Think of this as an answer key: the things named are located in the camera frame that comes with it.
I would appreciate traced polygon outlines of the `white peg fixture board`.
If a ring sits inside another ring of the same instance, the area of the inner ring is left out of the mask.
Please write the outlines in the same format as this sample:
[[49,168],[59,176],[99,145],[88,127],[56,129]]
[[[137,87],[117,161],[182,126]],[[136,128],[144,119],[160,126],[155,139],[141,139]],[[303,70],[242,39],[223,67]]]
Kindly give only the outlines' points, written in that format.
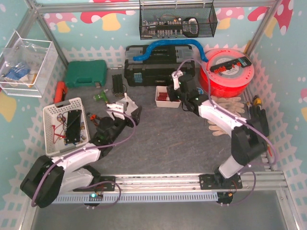
[[132,113],[138,109],[136,103],[127,95],[127,93],[124,93],[124,98],[119,101],[119,104],[123,107],[123,112],[129,116],[132,116]]

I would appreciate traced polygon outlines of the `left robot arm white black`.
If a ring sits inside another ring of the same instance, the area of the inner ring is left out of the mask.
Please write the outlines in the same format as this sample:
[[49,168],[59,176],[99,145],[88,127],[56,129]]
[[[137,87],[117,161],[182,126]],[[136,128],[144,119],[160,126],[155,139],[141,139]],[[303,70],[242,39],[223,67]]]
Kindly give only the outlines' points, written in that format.
[[102,134],[97,134],[91,143],[62,156],[39,157],[25,176],[20,189],[31,198],[32,207],[45,208],[55,199],[70,191],[91,191],[94,197],[102,197],[104,191],[113,191],[117,184],[114,177],[104,179],[92,166],[105,157],[120,142],[115,140],[125,127],[133,131],[140,122],[141,106],[128,106],[116,111],[111,105],[109,116],[101,121]]

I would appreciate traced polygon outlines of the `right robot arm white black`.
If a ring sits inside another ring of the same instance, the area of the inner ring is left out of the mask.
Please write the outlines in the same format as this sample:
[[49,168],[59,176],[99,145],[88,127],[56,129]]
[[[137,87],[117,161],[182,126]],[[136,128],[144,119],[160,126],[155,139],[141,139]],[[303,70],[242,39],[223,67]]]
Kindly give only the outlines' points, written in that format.
[[207,119],[231,137],[231,156],[214,172],[214,182],[222,187],[248,163],[267,149],[260,120],[247,120],[222,108],[205,94],[199,94],[195,80],[180,70],[171,74],[173,84],[167,87],[169,99],[179,99],[186,111]]

